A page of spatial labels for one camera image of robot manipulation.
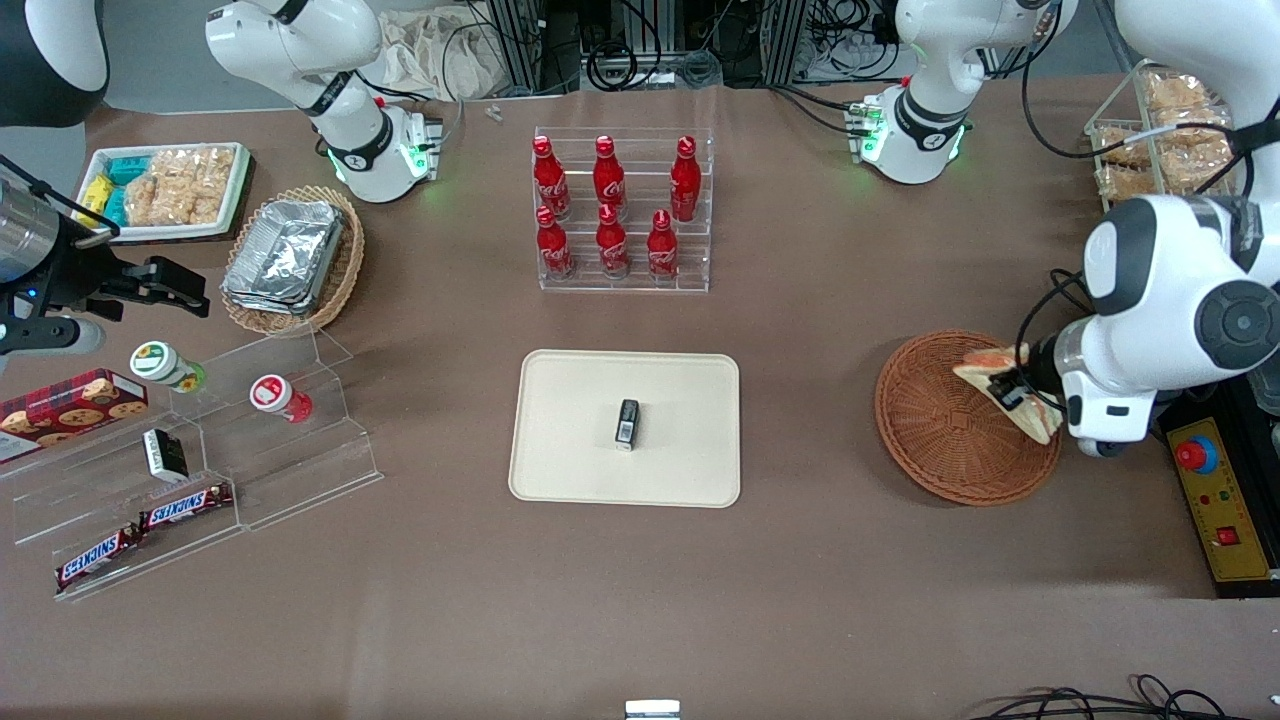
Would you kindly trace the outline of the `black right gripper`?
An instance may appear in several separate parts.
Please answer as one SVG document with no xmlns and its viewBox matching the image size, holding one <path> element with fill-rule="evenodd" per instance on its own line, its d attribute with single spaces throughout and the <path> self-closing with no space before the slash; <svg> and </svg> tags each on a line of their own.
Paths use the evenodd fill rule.
<svg viewBox="0 0 1280 720">
<path fill-rule="evenodd" d="M 68 309 L 119 322 L 124 304 L 178 307 L 209 318 L 205 277 L 179 263 L 160 256 L 127 263 L 120 274 L 131 291 L 101 290 L 122 263 L 96 231 L 51 208 L 35 208 L 26 211 L 26 233 L 44 251 L 26 275 L 26 318 Z"/>
</svg>

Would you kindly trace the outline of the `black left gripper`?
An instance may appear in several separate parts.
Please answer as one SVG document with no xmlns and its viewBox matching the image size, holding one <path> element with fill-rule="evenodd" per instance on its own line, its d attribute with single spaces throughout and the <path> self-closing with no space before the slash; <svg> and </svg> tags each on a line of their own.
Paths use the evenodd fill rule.
<svg viewBox="0 0 1280 720">
<path fill-rule="evenodd" d="M 989 378 L 989 392 L 998 395 L 998 405 L 1015 411 L 1024 404 L 1033 404 L 1037 396 L 1047 400 L 1065 400 L 1061 373 L 1056 365 L 1059 334 L 1047 334 L 1021 351 L 1021 372 L 1009 369 Z"/>
</svg>

